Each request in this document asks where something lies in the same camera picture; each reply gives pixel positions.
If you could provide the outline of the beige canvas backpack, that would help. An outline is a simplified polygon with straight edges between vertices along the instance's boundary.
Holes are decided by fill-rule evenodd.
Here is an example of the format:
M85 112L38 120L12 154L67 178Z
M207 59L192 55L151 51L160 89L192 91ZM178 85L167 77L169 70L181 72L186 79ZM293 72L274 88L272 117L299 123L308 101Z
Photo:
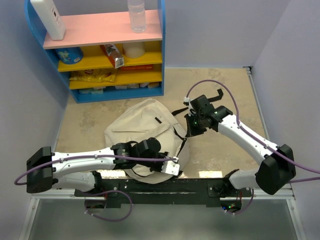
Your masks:
M105 129L105 145L111 147L117 143L156 138L160 142L161 152L168 152L169 157L178 157L178 164L183 170L190 159L190 147L186 139L187 132L175 116L187 109L170 112L156 99L146 99L128 108Z

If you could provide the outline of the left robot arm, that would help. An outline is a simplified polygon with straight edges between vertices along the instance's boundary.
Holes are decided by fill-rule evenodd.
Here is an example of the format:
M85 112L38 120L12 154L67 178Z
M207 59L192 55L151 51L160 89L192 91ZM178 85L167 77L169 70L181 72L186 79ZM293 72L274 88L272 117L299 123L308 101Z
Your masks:
M130 170L142 164L161 172L169 160L168 153L161 152L161 144L154 137L75 153L52 152L51 147L45 146L26 162L26 191L37 194L52 188L69 188L99 196L104 184L97 170Z

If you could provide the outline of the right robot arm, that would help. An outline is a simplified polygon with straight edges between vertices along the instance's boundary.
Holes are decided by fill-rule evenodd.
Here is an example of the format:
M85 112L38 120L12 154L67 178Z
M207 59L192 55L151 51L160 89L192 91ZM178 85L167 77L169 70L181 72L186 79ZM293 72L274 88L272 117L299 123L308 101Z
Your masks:
M296 176L293 150L286 144L278 146L263 138L242 122L225 106L214 107L205 95L186 97L187 137L204 134L208 129L220 133L245 150L259 165L258 169L236 169L224 177L223 192L235 196L243 188L260 188L274 195Z

